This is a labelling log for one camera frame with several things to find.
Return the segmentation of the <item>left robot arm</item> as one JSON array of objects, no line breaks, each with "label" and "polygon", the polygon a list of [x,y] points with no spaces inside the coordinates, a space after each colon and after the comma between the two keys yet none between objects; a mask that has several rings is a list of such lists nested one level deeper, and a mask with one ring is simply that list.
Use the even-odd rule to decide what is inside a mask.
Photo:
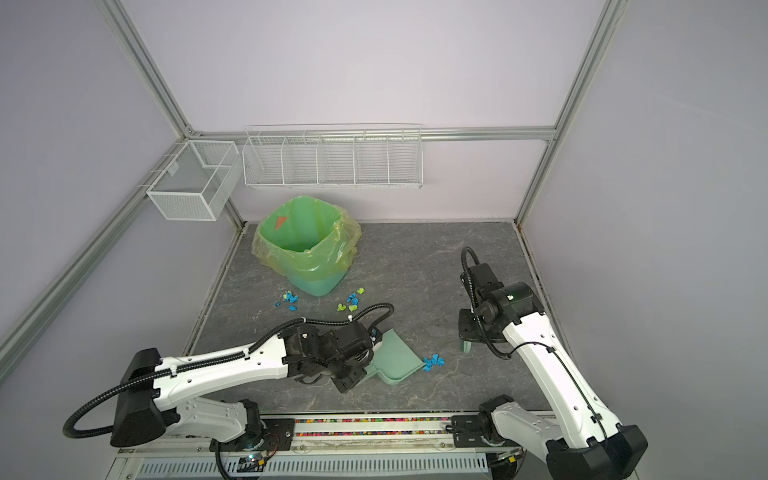
[{"label": "left robot arm", "polygon": [[299,317],[252,343],[199,355],[163,357],[155,348],[141,350],[120,383],[79,407],[62,432],[70,439],[107,435],[116,448],[168,434],[252,445],[265,434],[257,403],[219,402],[211,394],[287,378],[302,385],[328,378],[346,393],[365,377],[383,342],[380,325],[394,311],[382,302],[340,322]]}]

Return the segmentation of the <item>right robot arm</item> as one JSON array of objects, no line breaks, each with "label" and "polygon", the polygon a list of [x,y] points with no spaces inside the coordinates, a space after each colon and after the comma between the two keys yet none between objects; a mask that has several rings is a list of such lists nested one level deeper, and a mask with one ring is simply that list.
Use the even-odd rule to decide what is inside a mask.
[{"label": "right robot arm", "polygon": [[543,461],[554,479],[627,479],[648,448],[636,425],[623,423],[598,397],[562,345],[543,303],[524,282],[506,285],[470,247],[460,254],[470,306],[459,312],[465,344],[498,359],[522,359],[555,416],[546,421],[509,395],[479,406],[472,424],[451,429],[493,446],[507,441]]}]

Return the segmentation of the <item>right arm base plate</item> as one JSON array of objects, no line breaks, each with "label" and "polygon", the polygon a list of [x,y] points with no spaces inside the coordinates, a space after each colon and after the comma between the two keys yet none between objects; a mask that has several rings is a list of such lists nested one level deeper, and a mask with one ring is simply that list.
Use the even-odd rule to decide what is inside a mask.
[{"label": "right arm base plate", "polygon": [[495,430],[489,417],[482,413],[454,415],[445,427],[459,448],[520,447],[520,444],[502,438]]}]

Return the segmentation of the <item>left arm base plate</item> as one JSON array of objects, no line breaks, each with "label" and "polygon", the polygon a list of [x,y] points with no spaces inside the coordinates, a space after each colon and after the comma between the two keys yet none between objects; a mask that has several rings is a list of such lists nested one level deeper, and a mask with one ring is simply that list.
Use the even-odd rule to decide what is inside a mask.
[{"label": "left arm base plate", "polygon": [[235,440],[221,445],[222,452],[272,452],[291,448],[296,422],[293,418],[278,417],[261,420],[256,433],[246,431]]}]

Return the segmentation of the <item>mint green dustpan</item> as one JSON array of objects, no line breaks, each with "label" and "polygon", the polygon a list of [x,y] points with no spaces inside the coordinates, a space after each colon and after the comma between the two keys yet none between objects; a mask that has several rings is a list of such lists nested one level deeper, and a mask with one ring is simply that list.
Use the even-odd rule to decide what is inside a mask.
[{"label": "mint green dustpan", "polygon": [[363,382],[378,378],[387,385],[398,385],[424,366],[424,361],[391,329],[383,334],[372,361],[365,367]]}]

